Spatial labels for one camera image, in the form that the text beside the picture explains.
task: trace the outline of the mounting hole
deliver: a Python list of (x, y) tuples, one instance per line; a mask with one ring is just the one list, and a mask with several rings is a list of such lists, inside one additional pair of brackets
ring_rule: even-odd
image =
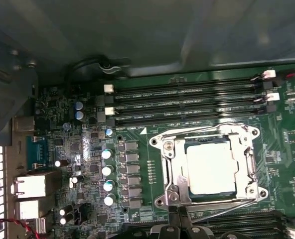
[(267, 195), (267, 193), (263, 190), (260, 192), (261, 197), (265, 197)]
[(166, 230), (167, 230), (168, 232), (173, 232), (173, 231), (174, 231), (174, 228), (173, 228), (173, 227), (168, 227)]
[(136, 238), (142, 237), (143, 234), (141, 232), (134, 232), (133, 236), (135, 236)]
[(163, 205), (163, 201), (162, 200), (157, 200), (156, 204), (160, 207)]

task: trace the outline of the chip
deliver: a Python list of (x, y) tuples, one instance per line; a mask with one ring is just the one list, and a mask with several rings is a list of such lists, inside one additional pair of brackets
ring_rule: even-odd
[(130, 188), (129, 197), (139, 197), (141, 195), (141, 188)]
[(125, 145), (124, 144), (119, 144), (118, 145), (118, 151), (124, 151), (124, 150), (126, 150)]
[(141, 199), (131, 199), (130, 200), (130, 208), (131, 209), (138, 209), (142, 207)]
[(126, 150), (136, 150), (138, 148), (138, 144), (136, 142), (130, 142), (125, 144)]
[(138, 173), (140, 167), (138, 165), (128, 165), (127, 166), (127, 173)]
[(98, 135), (98, 133), (91, 133), (90, 134), (90, 137), (91, 138), (97, 138), (99, 135)]
[(70, 145), (70, 150), (79, 151), (79, 143), (73, 143), (72, 145)]
[(99, 166), (97, 164), (90, 165), (90, 172), (99, 173)]
[(104, 225), (108, 220), (108, 215), (107, 214), (98, 214), (97, 215), (97, 221), (101, 223), (101, 225)]
[(84, 199), (84, 193), (77, 193), (77, 199)]
[(55, 138), (53, 143), (54, 143), (55, 146), (63, 146), (63, 139)]

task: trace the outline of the integrated circuit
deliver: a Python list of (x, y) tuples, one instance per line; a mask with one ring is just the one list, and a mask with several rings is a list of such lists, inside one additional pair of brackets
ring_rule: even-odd
[(126, 150), (136, 150), (138, 148), (138, 144), (136, 142), (126, 142), (125, 148)]
[(139, 197), (141, 195), (141, 188), (129, 188), (129, 197)]
[(142, 207), (141, 199), (130, 199), (129, 207), (131, 209), (139, 209)]
[(137, 153), (125, 154), (119, 156), (120, 162), (136, 162), (139, 160), (139, 155)]
[(140, 177), (129, 177), (128, 184), (129, 185), (139, 185), (140, 184)]
[(139, 173), (140, 167), (138, 165), (127, 165), (127, 173)]
[(97, 221), (101, 224), (104, 225), (108, 220), (108, 215), (107, 214), (98, 214), (97, 215)]
[(99, 173), (99, 166), (97, 164), (90, 165), (90, 172)]
[(53, 141), (53, 144), (55, 146), (63, 146), (63, 139), (61, 139), (61, 138), (55, 138), (54, 141)]

